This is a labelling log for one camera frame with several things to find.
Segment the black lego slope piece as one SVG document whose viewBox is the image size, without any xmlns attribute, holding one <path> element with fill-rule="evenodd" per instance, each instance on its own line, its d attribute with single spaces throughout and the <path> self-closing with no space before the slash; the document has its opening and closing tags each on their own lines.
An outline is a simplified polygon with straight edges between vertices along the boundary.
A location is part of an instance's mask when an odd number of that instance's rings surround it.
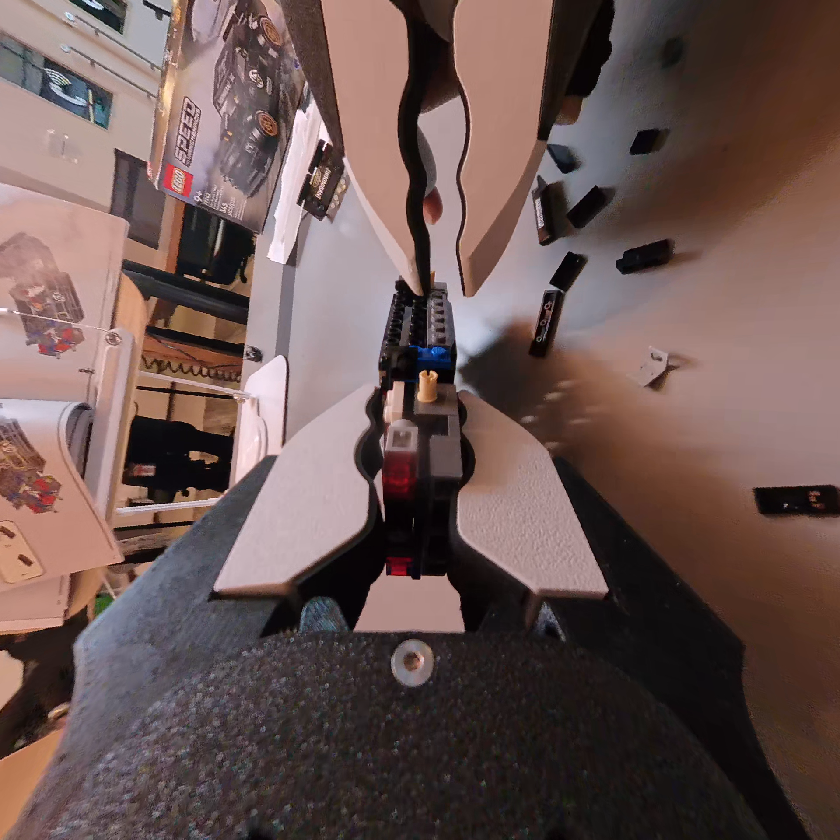
<svg viewBox="0 0 840 840">
<path fill-rule="evenodd" d="M 674 248 L 674 241 L 669 238 L 629 248 L 616 261 L 616 269 L 622 275 L 631 275 L 665 266 L 673 257 Z"/>
<path fill-rule="evenodd" d="M 568 210 L 566 217 L 569 224 L 575 230 L 582 230 L 609 204 L 611 199 L 611 191 L 594 185 Z"/>
<path fill-rule="evenodd" d="M 567 252 L 554 271 L 549 284 L 563 294 L 567 293 L 585 268 L 587 261 L 588 258 L 585 255 Z"/>
</svg>

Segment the white numbered paper bag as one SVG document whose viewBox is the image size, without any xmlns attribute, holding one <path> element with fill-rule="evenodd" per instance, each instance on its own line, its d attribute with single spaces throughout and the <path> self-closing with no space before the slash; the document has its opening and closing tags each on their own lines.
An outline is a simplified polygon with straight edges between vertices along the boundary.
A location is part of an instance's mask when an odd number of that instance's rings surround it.
<svg viewBox="0 0 840 840">
<path fill-rule="evenodd" d="M 296 112 L 290 141 L 279 178 L 279 197 L 275 211 L 275 229 L 267 256 L 271 261 L 287 265 L 298 241 L 298 230 L 304 215 L 298 198 L 309 172 L 309 165 L 322 138 L 322 118 L 314 101 Z"/>
</svg>

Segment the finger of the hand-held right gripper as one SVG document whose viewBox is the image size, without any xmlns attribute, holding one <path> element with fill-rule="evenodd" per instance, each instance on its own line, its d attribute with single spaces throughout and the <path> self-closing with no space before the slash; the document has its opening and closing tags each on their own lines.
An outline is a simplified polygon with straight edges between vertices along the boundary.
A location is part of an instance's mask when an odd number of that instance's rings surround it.
<svg viewBox="0 0 840 840">
<path fill-rule="evenodd" d="M 325 1 L 344 158 L 371 225 L 410 290 L 431 288 L 424 201 L 436 165 L 418 127 L 437 54 L 419 2 Z"/>
<path fill-rule="evenodd" d="M 468 123 L 456 245 L 467 298 L 503 256 L 545 151 L 538 132 L 552 12 L 551 1 L 461 1 L 455 8 L 455 71 Z"/>
</svg>

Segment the person's right hand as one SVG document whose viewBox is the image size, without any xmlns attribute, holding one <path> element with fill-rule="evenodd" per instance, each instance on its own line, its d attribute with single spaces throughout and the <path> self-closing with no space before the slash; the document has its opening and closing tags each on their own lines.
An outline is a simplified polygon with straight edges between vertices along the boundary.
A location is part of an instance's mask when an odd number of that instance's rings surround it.
<svg viewBox="0 0 840 840">
<path fill-rule="evenodd" d="M 570 80 L 562 106 L 556 116 L 556 124 L 572 124 L 580 115 L 583 99 L 588 97 L 597 84 L 601 68 L 612 54 L 609 38 L 600 45 L 592 43 L 581 54 Z M 434 110 L 458 95 L 455 64 L 451 46 L 436 46 L 432 55 L 432 73 L 423 95 L 421 112 Z M 423 163 L 426 185 L 423 196 L 423 219 L 426 225 L 436 225 L 444 212 L 443 200 L 436 186 L 437 171 L 434 155 L 423 132 L 417 130 L 417 148 Z"/>
</svg>

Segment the black stickered lego panel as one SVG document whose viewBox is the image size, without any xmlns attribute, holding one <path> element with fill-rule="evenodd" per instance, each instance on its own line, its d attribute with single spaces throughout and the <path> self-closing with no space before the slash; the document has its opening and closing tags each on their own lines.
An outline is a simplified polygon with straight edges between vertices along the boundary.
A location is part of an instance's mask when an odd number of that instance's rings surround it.
<svg viewBox="0 0 840 840">
<path fill-rule="evenodd" d="M 344 160 L 330 142 L 318 139 L 297 198 L 302 210 L 318 221 L 334 220 L 347 191 Z"/>
</svg>

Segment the lego set box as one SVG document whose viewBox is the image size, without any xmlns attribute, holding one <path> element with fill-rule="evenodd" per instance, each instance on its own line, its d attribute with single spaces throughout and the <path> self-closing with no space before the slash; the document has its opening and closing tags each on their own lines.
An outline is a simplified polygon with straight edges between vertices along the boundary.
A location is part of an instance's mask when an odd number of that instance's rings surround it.
<svg viewBox="0 0 840 840">
<path fill-rule="evenodd" d="M 278 2 L 173 2 L 150 181 L 261 234 L 304 89 Z"/>
</svg>

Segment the long black lego plate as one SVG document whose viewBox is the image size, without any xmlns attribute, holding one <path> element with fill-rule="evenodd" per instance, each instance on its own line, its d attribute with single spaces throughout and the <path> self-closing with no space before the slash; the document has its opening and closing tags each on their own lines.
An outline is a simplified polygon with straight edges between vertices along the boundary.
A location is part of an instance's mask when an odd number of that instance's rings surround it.
<svg viewBox="0 0 840 840">
<path fill-rule="evenodd" d="M 532 340 L 528 349 L 529 356 L 542 359 L 551 351 L 555 333 L 560 322 L 564 298 L 565 293 L 556 288 L 546 290 L 543 293 Z"/>
</svg>

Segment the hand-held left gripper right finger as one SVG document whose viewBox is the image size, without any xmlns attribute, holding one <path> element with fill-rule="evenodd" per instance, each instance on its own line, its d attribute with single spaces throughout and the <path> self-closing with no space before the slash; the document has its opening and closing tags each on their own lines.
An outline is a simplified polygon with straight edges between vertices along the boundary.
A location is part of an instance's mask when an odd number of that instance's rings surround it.
<svg viewBox="0 0 840 840">
<path fill-rule="evenodd" d="M 472 470 L 458 490 L 449 582 L 467 632 L 530 629 L 549 601 L 603 602 L 604 574 L 549 451 L 467 391 Z"/>
</svg>

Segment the lego instruction booklet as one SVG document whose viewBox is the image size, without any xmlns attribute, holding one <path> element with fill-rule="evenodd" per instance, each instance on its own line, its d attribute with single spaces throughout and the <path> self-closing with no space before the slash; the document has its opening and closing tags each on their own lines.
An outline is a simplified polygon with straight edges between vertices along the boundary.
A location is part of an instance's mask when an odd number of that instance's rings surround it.
<svg viewBox="0 0 840 840">
<path fill-rule="evenodd" d="M 117 561 L 123 220 L 2 185 L 2 593 Z"/>
</svg>

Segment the lego car model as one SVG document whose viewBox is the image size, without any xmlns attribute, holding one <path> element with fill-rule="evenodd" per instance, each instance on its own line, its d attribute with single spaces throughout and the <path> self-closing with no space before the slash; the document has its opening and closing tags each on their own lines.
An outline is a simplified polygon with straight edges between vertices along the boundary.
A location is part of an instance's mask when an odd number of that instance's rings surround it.
<svg viewBox="0 0 840 840">
<path fill-rule="evenodd" d="M 379 352 L 385 570 L 444 577 L 454 558 L 455 503 L 465 483 L 464 408 L 453 370 L 421 370 L 410 345 L 457 351 L 448 289 L 425 297 L 395 284 Z"/>
</svg>

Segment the narrow black stickered tile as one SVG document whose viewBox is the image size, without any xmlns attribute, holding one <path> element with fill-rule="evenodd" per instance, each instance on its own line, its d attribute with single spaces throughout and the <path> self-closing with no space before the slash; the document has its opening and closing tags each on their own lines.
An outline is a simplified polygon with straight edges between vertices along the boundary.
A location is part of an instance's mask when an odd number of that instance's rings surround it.
<svg viewBox="0 0 840 840">
<path fill-rule="evenodd" d="M 551 245 L 565 236 L 569 223 L 564 184 L 547 182 L 537 175 L 531 199 L 539 245 Z"/>
</svg>

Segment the small grey lego tile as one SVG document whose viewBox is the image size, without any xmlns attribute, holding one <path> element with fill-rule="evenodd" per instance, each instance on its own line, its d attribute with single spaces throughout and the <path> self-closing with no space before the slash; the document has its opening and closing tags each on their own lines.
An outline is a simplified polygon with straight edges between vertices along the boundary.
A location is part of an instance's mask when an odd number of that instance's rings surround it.
<svg viewBox="0 0 840 840">
<path fill-rule="evenodd" d="M 669 353 L 655 347 L 648 347 L 647 353 L 631 379 L 642 387 L 650 387 L 660 380 L 669 369 Z"/>
</svg>

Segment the white book stand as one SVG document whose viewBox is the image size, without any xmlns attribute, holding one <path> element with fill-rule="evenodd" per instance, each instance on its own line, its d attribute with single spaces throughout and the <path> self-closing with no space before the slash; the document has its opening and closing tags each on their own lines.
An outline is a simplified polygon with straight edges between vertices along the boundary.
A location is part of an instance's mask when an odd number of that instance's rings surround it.
<svg viewBox="0 0 840 840">
<path fill-rule="evenodd" d="M 288 362 L 281 355 L 251 374 L 244 390 L 201 384 L 141 369 L 140 334 L 125 328 L 97 328 L 103 356 L 94 371 L 95 402 L 84 480 L 104 521 L 137 513 L 209 509 L 221 497 L 159 505 L 118 507 L 116 494 L 127 452 L 133 396 L 140 375 L 198 390 L 200 396 L 225 396 L 238 406 L 231 482 L 243 479 L 265 457 L 278 455 L 285 442 Z"/>
</svg>

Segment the black metal stand pole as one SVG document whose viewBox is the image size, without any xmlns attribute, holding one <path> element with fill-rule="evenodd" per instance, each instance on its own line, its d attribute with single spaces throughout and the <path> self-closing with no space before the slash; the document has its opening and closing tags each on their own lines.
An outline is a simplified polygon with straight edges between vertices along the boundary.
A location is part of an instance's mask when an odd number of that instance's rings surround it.
<svg viewBox="0 0 840 840">
<path fill-rule="evenodd" d="M 246 296 L 129 259 L 122 262 L 122 272 L 145 299 L 158 298 L 241 325 L 248 321 L 249 298 Z"/>
</svg>

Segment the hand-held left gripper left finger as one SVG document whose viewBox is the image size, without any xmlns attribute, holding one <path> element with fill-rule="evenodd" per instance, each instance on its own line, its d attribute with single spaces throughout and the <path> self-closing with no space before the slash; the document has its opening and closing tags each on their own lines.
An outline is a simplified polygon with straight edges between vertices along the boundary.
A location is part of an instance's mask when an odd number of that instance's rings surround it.
<svg viewBox="0 0 840 840">
<path fill-rule="evenodd" d="M 269 469 L 213 593 L 227 598 L 328 597 L 354 628 L 382 572 L 373 476 L 380 391 L 362 385 L 299 429 Z"/>
</svg>

